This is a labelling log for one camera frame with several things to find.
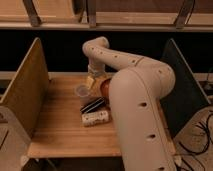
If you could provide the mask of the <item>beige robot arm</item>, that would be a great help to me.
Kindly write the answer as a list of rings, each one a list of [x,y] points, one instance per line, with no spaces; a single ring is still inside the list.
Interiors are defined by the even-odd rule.
[[[117,70],[109,85],[109,103],[125,171],[176,171],[158,101],[175,85],[166,63],[111,50],[105,37],[85,42],[88,71],[100,75],[106,66]]]

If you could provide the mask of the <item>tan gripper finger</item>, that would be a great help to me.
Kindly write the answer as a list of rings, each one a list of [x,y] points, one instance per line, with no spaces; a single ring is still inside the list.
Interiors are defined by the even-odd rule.
[[[94,83],[95,83],[95,79],[93,77],[88,76],[86,78],[86,86],[88,89],[91,89],[93,87]]]

